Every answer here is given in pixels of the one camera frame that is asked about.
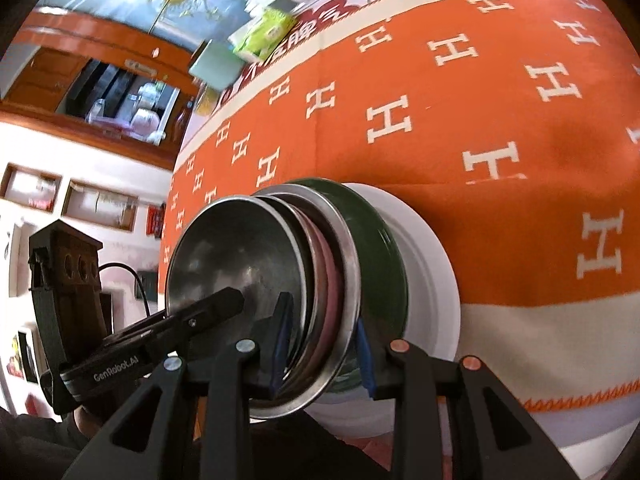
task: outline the table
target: table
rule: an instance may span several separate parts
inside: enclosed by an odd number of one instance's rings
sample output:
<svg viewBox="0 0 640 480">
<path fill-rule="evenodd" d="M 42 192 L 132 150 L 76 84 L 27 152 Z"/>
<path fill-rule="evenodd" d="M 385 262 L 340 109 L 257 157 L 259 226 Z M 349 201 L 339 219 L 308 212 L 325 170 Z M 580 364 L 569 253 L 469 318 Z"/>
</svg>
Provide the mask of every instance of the table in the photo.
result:
<svg viewBox="0 0 640 480">
<path fill-rule="evenodd" d="M 363 182 L 442 241 L 459 355 L 484 359 L 532 412 L 628 396 L 639 98 L 640 59 L 601 0 L 320 1 L 192 128 L 160 282 L 218 197 L 310 175 Z"/>
</svg>

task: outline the bolt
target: bolt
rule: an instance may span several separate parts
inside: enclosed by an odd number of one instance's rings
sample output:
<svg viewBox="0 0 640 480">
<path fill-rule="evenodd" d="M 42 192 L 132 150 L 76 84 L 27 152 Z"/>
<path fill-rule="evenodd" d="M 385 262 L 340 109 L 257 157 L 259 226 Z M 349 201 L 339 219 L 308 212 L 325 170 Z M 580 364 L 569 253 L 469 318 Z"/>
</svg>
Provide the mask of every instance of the bolt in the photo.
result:
<svg viewBox="0 0 640 480">
<path fill-rule="evenodd" d="M 250 339 L 241 339 L 236 343 L 236 350 L 242 352 L 243 354 L 247 354 L 255 348 L 255 343 Z"/>
<path fill-rule="evenodd" d="M 391 344 L 391 349 L 399 354 L 404 354 L 409 351 L 409 343 L 404 339 L 394 339 Z"/>
<path fill-rule="evenodd" d="M 164 360 L 164 369 L 170 372 L 175 372 L 182 366 L 182 359 L 179 357 L 168 357 Z"/>
<path fill-rule="evenodd" d="M 462 365 L 467 370 L 476 371 L 482 368 L 482 361 L 474 355 L 468 355 L 462 359 Z"/>
</svg>

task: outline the orange stitching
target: orange stitching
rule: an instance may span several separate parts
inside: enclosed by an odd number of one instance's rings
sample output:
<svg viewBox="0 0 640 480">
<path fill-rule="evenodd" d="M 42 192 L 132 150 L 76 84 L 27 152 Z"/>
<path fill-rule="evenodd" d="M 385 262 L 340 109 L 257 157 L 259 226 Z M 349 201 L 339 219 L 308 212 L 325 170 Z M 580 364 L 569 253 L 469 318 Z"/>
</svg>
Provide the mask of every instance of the orange stitching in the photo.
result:
<svg viewBox="0 0 640 480">
<path fill-rule="evenodd" d="M 575 408 L 586 408 L 607 400 L 619 399 L 628 394 L 636 393 L 640 390 L 640 379 L 626 384 L 619 384 L 616 387 L 599 391 L 596 394 L 589 394 L 580 397 L 568 397 L 562 399 L 532 400 L 524 402 L 524 407 L 528 412 L 557 412 L 559 410 L 573 410 Z"/>
</svg>

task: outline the white plate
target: white plate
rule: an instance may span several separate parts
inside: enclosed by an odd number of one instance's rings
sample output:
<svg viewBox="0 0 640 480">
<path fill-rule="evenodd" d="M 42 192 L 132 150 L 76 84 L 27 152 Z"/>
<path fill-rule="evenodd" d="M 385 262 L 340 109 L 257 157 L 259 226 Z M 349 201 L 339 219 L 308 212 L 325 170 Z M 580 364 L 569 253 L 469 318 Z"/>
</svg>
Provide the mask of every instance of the white plate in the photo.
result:
<svg viewBox="0 0 640 480">
<path fill-rule="evenodd" d="M 460 338 L 460 295 L 438 237 L 399 198 L 365 184 L 345 186 L 377 210 L 398 244 L 409 289 L 404 338 L 433 357 L 453 360 Z M 393 401 L 373 402 L 362 387 L 343 394 L 324 394 L 307 412 L 336 436 L 367 438 L 393 430 Z"/>
</svg>

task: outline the black cable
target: black cable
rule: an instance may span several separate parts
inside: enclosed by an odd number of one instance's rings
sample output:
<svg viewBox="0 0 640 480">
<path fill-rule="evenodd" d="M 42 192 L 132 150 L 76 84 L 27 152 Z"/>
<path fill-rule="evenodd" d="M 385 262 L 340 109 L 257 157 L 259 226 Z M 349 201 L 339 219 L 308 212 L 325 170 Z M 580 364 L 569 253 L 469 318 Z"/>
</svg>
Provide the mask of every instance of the black cable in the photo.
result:
<svg viewBox="0 0 640 480">
<path fill-rule="evenodd" d="M 100 267 L 98 267 L 98 272 L 104 269 L 109 269 L 111 267 L 119 267 L 121 269 L 128 270 L 131 274 L 133 274 L 133 277 L 136 279 L 136 281 L 138 282 L 138 286 L 140 287 L 140 294 L 142 294 L 142 301 L 143 303 L 145 303 L 146 316 L 147 317 L 151 316 L 151 312 L 149 311 L 149 304 L 146 300 L 145 287 L 142 285 L 142 280 L 140 279 L 140 276 L 138 276 L 138 273 L 128 265 L 120 264 L 118 262 L 111 262 L 110 264 L 101 265 Z"/>
</svg>

